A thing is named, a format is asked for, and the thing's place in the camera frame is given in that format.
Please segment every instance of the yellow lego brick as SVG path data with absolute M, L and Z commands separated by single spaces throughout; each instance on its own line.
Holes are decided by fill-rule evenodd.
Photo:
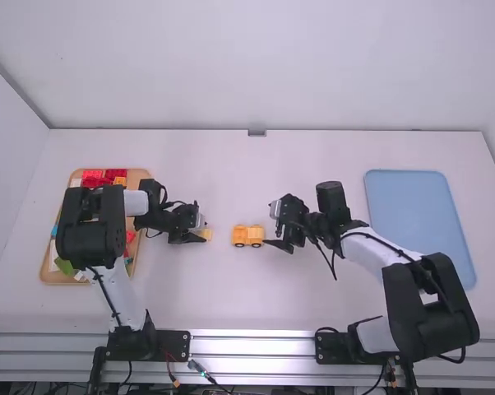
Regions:
M 127 178 L 126 177 L 114 177 L 113 185 L 123 185 L 127 187 Z

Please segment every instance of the electrical connector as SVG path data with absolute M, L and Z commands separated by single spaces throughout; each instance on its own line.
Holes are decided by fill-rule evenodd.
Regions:
M 198 362 L 196 362 L 195 360 L 189 360 L 189 362 L 187 363 L 187 367 L 190 370 L 197 371 L 201 377 L 205 377 L 207 380 L 210 379 L 209 372 L 207 370 L 205 370 L 204 367 L 202 365 L 200 365 Z
M 178 379 L 176 377 L 173 376 L 172 373 L 169 373 L 169 378 L 171 379 L 171 381 L 173 382 L 173 386 L 175 388 L 178 388 L 180 387 L 180 382 L 178 381 Z

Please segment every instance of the cable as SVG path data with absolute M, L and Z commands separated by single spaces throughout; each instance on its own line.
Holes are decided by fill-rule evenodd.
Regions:
M 215 378 L 213 378 L 213 376 L 211 376 L 210 373 L 195 360 L 189 360 L 189 362 L 187 363 L 187 367 L 191 370 L 197 371 L 201 377 L 205 378 L 207 381 L 220 388 L 222 391 L 226 391 L 229 395 L 233 395 L 233 393 L 231 393 L 228 389 L 218 384 Z
M 149 228 L 147 228 L 147 230 L 146 230 L 146 238 L 147 239 L 153 239 L 156 236 L 160 236 L 162 233 L 164 233 L 164 232 L 160 232 L 159 231 L 156 235 L 149 236 Z
M 365 233 L 365 232 L 351 232 L 351 233 L 347 233 L 347 234 L 342 235 L 340 237 L 340 241 L 342 241 L 343 239 L 346 239 L 348 236 L 351 236 L 351 235 L 361 235 L 361 236 L 366 237 L 367 239 L 372 239 L 374 241 L 377 241 L 379 244 L 381 244 L 381 245 L 387 247 L 388 249 L 396 252 L 400 257 L 406 259 L 410 263 L 415 263 L 416 262 L 412 257 L 410 257 L 402 249 L 397 249 L 393 245 L 388 244 L 386 241 L 381 240 L 381 239 L 379 239 L 378 237 L 376 237 L 374 235 L 370 235 L 369 233 Z M 449 313 L 452 314 L 452 315 L 454 315 L 454 312 L 452 311 L 452 307 L 450 306 L 450 304 L 448 302 L 448 298 L 445 296 L 445 292 L 443 292 L 442 288 L 437 284 L 437 282 L 432 278 L 432 276 L 430 276 L 430 274 L 428 274 L 428 272 L 425 269 L 423 269 L 419 265 L 414 265 L 414 267 L 434 286 L 434 288 L 436 289 L 437 294 L 443 300 L 443 303 L 445 304 L 445 306 L 448 309 Z
M 132 376 L 132 362 L 129 360 L 128 363 L 129 363 L 129 374 L 127 375 L 127 378 L 123 380 L 123 383 L 121 385 L 126 385 Z
M 165 364 L 167 365 L 167 374 L 169 375 L 169 378 L 171 379 L 171 382 L 173 382 L 173 386 L 175 388 L 180 387 L 180 382 L 176 377 L 174 377 L 173 372 L 171 372 L 171 364 L 169 363 L 169 358 L 172 358 L 173 360 L 174 357 L 171 355 L 171 353 L 165 351 Z
M 333 274 L 335 275 L 335 250 L 331 252 L 331 270 L 333 271 Z
M 113 301 L 110 299 L 109 294 L 107 293 L 107 289 L 105 288 L 105 284 L 103 283 L 103 280 L 101 279 L 102 276 L 92 266 L 87 266 L 86 268 L 94 273 L 94 280 L 96 280 L 99 283 L 99 287 L 101 288 L 101 291 L 103 292 L 103 295 L 104 295 L 105 299 L 107 300 L 107 303 L 109 304 L 110 311 L 112 312 L 113 318 L 116 319 L 118 326 L 121 327 L 122 326 L 122 320 L 119 317 L 119 313 L 116 312 L 116 308 L 114 307 Z
M 466 357 L 466 354 L 467 354 L 467 351 L 465 349 L 465 347 L 461 347 L 461 355 L 460 355 L 460 358 L 457 359 L 457 360 L 454 360 L 448 356 L 445 356 L 445 355 L 438 355 L 437 358 L 441 358 L 442 360 L 446 360 L 447 362 L 451 362 L 453 364 L 462 364 L 463 361 L 465 360 L 465 357 Z
M 94 269 L 91 266 L 87 266 L 87 269 L 89 269 L 91 272 L 94 273 L 94 280 L 96 280 L 99 283 L 99 287 L 101 288 L 101 291 L 103 292 L 103 295 L 105 299 L 107 300 L 107 304 L 110 307 L 110 311 L 112 312 L 113 318 L 116 319 L 116 322 L 118 323 L 118 326 L 122 326 L 122 320 L 119 317 L 119 313 L 116 311 L 116 308 L 114 307 L 113 301 L 110 299 L 109 293 L 107 292 L 107 289 L 105 288 L 105 284 L 103 283 L 103 280 L 101 279 L 101 276 L 96 269 Z M 123 381 L 121 385 L 127 384 L 129 379 L 131 378 L 132 375 L 132 362 L 128 361 L 129 363 L 129 374 L 127 375 L 127 378 Z
M 318 242 L 313 243 L 313 245 L 315 245 L 315 247 L 317 247 L 317 249 L 319 251 L 321 251 L 322 257 L 324 258 L 324 260 L 328 264 L 328 267 L 330 268 L 330 272 L 331 272 L 331 275 L 333 276 L 333 279 L 335 281 L 337 281 L 337 275 L 335 274 L 335 269 L 330 265 L 330 261 L 328 260 L 328 257 L 326 256 L 326 254 L 324 253 L 324 251 L 322 251 L 322 247 L 319 245 Z
M 368 391 L 365 391 L 364 393 L 362 393 L 361 395 L 368 395 L 371 391 L 373 391 L 374 389 L 377 388 L 377 386 L 379 385 L 379 383 L 381 382 L 382 380 L 382 376 L 384 375 L 385 373 L 385 367 L 386 367 L 386 362 L 382 365 L 381 367 L 381 373 L 379 374 L 379 378 L 377 378 L 377 381 L 376 383 L 368 390 Z
M 345 235 L 342 235 L 340 237 L 340 240 L 342 241 L 343 239 L 345 239 L 345 238 L 347 238 L 348 236 L 351 236 L 351 235 L 361 235 L 361 236 L 366 237 L 367 239 L 375 240 L 379 244 L 384 245 L 385 247 L 389 248 L 392 251 L 395 251 L 396 253 L 399 254 L 400 257 L 406 259 L 407 261 L 409 261 L 411 263 L 415 263 L 416 262 L 412 257 L 410 257 L 402 249 L 397 249 L 393 245 L 388 244 L 386 241 L 381 240 L 381 239 L 377 238 L 374 235 L 370 235 L 369 233 L 365 233 L 365 232 L 351 232 L 351 233 L 346 233 Z M 425 279 L 427 279 L 433 285 L 433 287 L 435 288 L 437 294 L 439 295 L 439 298 L 445 304 L 446 309 L 448 310 L 448 312 L 450 313 L 450 315 L 454 315 L 454 310 L 452 310 L 451 304 L 448 301 L 448 298 L 446 297 L 445 292 L 443 292 L 443 289 L 439 286 L 439 284 L 437 284 L 437 282 L 432 278 L 432 276 L 424 268 L 422 268 L 420 265 L 414 265 L 414 267 L 425 277 Z M 448 356 L 445 356 L 445 355 L 442 355 L 442 354 L 438 355 L 437 358 L 440 358 L 442 360 L 446 360 L 446 361 L 451 362 L 453 364 L 461 364 L 465 360 L 465 356 L 466 356 L 466 348 L 465 348 L 465 346 L 463 346 L 463 347 L 461 347 L 461 355 L 460 355 L 460 358 L 458 360 L 454 360 L 454 359 L 449 358 Z

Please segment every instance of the red lego brick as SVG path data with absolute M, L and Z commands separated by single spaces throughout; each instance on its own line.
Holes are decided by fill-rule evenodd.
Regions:
M 94 179 L 100 179 L 102 175 L 103 170 L 83 170 L 81 178 L 86 179 L 87 177 L 92 177 Z
M 98 179 L 95 177 L 86 177 L 81 181 L 81 186 L 86 188 L 96 188 L 98 186 Z
M 81 181 L 81 186 L 87 188 L 98 188 L 103 185 L 111 184 L 112 182 L 110 181 L 110 179 L 106 179 L 105 177 L 101 177 L 100 179 L 97 179 L 95 177 L 87 177 Z
M 101 177 L 100 179 L 98 179 L 98 187 L 102 185 L 112 185 L 112 183 L 113 182 L 107 177 Z
M 130 244 L 132 241 L 136 238 L 136 233 L 131 232 L 130 230 L 127 231 L 127 236 L 126 236 L 126 243 Z
M 106 169 L 105 177 L 111 181 L 116 177 L 127 177 L 127 169 Z

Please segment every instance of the white wall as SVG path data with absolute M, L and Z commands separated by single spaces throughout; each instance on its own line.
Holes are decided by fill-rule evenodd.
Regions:
M 48 134 L 49 129 L 0 76 L 0 257 Z
M 56 128 L 472 128 L 495 157 L 495 0 L 15 0 L 0 62 Z

